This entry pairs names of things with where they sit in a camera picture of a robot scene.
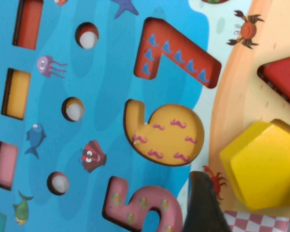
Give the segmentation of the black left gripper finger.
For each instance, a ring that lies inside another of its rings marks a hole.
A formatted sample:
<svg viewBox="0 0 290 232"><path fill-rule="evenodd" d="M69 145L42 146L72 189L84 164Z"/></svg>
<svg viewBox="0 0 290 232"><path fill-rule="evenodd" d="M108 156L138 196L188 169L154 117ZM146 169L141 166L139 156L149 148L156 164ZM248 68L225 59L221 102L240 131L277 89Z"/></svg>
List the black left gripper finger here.
<svg viewBox="0 0 290 232"><path fill-rule="evenodd" d="M201 171L189 174L188 209L184 232L229 232L230 227L220 209L213 182Z"/></svg>

